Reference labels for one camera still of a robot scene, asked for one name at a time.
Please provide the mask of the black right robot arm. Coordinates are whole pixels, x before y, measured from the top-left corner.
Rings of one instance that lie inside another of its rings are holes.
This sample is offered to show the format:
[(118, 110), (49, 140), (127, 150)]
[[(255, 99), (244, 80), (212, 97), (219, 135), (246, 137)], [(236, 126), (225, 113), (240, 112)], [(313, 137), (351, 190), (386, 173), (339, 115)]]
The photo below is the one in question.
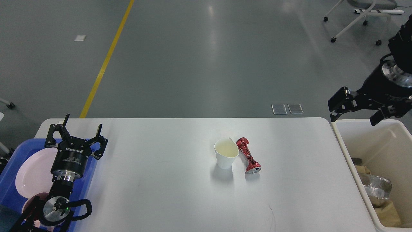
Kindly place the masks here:
[(401, 118), (411, 110), (411, 32), (409, 18), (389, 39), (390, 53), (380, 59), (361, 88), (351, 91), (344, 86), (328, 100), (331, 122), (348, 112), (376, 110), (370, 123), (377, 125), (390, 117)]

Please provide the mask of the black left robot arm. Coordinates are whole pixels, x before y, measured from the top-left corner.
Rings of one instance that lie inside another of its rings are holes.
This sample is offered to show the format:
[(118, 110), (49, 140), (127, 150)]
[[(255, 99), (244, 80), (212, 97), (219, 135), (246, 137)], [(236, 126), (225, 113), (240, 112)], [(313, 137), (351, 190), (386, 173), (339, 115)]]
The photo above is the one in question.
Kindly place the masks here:
[(71, 222), (84, 220), (92, 213), (92, 204), (88, 199), (71, 201), (74, 182), (84, 176), (90, 157), (100, 160), (108, 140), (101, 135), (102, 124), (97, 128), (93, 138), (77, 138), (68, 132), (66, 124), (69, 119), (51, 124), (44, 147), (56, 148), (56, 157), (51, 166), (52, 186), (46, 198), (35, 196), (34, 200), (22, 212), (11, 227), (11, 232), (44, 232), (35, 226), (35, 221), (47, 227), (57, 227), (66, 232)]

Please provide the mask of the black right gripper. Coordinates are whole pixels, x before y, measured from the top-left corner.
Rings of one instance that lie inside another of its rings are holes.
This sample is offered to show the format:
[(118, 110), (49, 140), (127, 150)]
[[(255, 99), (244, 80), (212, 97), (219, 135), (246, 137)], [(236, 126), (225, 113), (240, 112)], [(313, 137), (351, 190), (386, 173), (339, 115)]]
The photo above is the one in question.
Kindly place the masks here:
[(370, 117), (371, 125), (390, 117), (403, 117), (412, 108), (411, 79), (411, 72), (402, 70), (394, 60), (381, 62), (360, 89), (341, 87), (328, 100), (331, 122), (342, 114), (359, 110), (378, 110)]

